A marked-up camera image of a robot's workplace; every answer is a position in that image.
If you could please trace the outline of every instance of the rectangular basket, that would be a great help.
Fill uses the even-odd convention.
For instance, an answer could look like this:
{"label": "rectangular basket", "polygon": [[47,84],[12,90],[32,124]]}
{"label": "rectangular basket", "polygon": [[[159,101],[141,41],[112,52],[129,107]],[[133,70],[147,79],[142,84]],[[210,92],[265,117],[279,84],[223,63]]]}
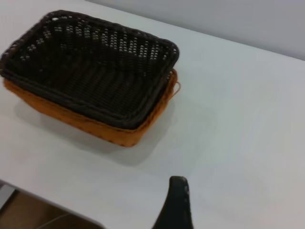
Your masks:
{"label": "rectangular basket", "polygon": [[123,129],[152,112],[179,56],[171,41],[81,13],[48,13],[0,59],[23,90]]}

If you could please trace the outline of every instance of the dark object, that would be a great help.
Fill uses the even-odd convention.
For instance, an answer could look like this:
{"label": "dark object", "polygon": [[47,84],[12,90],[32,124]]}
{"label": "dark object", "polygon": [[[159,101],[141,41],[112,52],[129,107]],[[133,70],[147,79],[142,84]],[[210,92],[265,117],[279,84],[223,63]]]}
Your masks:
{"label": "dark object", "polygon": [[163,209],[152,229],[193,229],[186,178],[171,177]]}
{"label": "dark object", "polygon": [[74,112],[135,129],[163,94],[178,56],[168,40],[59,10],[6,50],[0,74]]}

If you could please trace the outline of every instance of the white table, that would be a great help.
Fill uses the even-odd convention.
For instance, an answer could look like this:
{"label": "white table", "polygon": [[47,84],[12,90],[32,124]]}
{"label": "white table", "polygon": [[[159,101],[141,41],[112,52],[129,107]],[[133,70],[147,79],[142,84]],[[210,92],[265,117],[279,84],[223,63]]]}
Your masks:
{"label": "white table", "polygon": [[5,2],[0,51],[46,12],[78,11],[175,42],[182,89],[122,148],[1,86],[0,180],[109,229],[149,229],[181,175],[195,228],[304,228],[305,62],[82,0]]}

